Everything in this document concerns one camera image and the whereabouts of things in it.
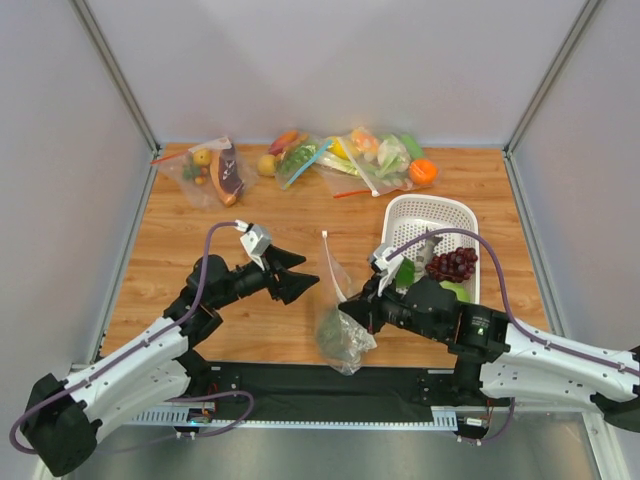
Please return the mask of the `polka dot zip bag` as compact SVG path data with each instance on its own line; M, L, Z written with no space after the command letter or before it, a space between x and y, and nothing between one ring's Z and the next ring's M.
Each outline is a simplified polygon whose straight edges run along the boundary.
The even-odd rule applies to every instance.
M314 294L314 338L327 364L344 376L354 375L363 356L377 347L374 337L339 305L355 294L351 277L330 249L329 233L321 232L318 256L319 290Z

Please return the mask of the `green bell pepper toy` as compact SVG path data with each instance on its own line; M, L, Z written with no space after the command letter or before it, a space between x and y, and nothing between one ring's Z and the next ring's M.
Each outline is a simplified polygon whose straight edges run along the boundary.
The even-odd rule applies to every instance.
M398 289L409 288L415 281L415 275L414 262L404 257L395 277L396 287Z

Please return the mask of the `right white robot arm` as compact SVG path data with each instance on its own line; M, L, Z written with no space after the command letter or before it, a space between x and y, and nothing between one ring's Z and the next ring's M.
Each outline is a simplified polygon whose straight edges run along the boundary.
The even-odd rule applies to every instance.
M559 403L602 414L639 430L639 352L608 351L541 332L426 278L406 293L371 279L339 303L369 333L393 325L446 345L456 358L446 385L454 405L518 399Z

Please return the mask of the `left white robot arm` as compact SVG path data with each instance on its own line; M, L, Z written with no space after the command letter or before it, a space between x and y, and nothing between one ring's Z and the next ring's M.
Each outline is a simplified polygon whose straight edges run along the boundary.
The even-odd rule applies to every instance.
M179 398L210 401L208 363L196 352L222 323L220 309L261 290L288 305L319 281L298 273L305 257L269 246L258 262L229 269L201 257L179 296L145 331L111 355L64 380L38 380L19 430L52 475L84 463L107 436L139 413Z

